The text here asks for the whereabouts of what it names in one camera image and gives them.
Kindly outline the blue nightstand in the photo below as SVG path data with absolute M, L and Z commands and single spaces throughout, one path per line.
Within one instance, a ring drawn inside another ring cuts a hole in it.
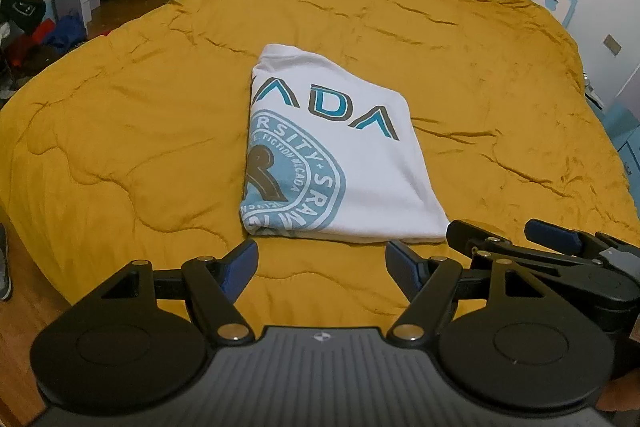
M 639 69 L 626 81 L 608 110 L 603 109 L 591 87 L 587 88 L 586 99 L 620 155 L 629 192 L 639 202 Z

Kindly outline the pile of clothes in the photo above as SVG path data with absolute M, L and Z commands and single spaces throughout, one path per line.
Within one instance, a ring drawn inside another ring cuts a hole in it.
M 57 23 L 44 0 L 1 0 L 1 106 L 24 84 L 87 41 L 77 12 Z

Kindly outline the mustard yellow bed quilt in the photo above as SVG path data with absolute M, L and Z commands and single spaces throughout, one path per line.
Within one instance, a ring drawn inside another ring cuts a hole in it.
M 95 38 L 1 112 L 1 204 L 76 303 L 127 262 L 177 268 L 245 236 L 250 85 L 270 43 L 400 95 L 450 219 L 533 218 L 637 243 L 576 43 L 529 0 L 176 0 Z

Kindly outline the white printed sweatshirt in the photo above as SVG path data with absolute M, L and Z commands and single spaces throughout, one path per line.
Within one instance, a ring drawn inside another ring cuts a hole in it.
M 440 243 L 449 220 L 398 92 L 295 46 L 252 70 L 240 216 L 252 235 Z

